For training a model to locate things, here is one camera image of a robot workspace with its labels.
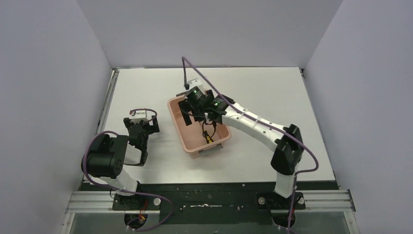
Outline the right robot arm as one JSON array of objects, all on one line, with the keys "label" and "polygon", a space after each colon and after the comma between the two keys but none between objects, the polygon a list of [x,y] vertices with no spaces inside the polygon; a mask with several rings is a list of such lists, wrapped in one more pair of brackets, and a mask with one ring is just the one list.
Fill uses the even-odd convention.
[{"label": "right robot arm", "polygon": [[264,144],[273,152],[271,167],[277,173],[274,192],[287,199],[293,194],[294,175],[302,158],[301,132],[298,126],[282,126],[267,121],[244,109],[224,95],[214,96],[211,90],[197,86],[188,90],[178,102],[186,125],[194,121],[235,128]]}]

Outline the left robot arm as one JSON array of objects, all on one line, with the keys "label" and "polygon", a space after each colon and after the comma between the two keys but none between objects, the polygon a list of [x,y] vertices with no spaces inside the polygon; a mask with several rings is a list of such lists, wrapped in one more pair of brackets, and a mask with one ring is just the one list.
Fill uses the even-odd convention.
[{"label": "left robot arm", "polygon": [[157,116],[148,118],[144,113],[126,117],[123,123],[127,135],[111,137],[111,131],[104,131],[92,140],[81,169],[87,176],[103,180],[104,187],[121,196],[140,193],[140,183],[123,169],[124,165],[144,166],[148,158],[149,135],[160,132]]}]

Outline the yellow black handled screwdriver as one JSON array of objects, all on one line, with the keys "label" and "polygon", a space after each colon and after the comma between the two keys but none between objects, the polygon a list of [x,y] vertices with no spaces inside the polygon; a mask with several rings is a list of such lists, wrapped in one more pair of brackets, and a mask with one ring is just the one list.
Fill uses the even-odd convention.
[{"label": "yellow black handled screwdriver", "polygon": [[213,139],[210,137],[208,132],[205,130],[205,122],[202,123],[202,135],[203,135],[203,138],[206,140],[207,144],[213,142]]}]

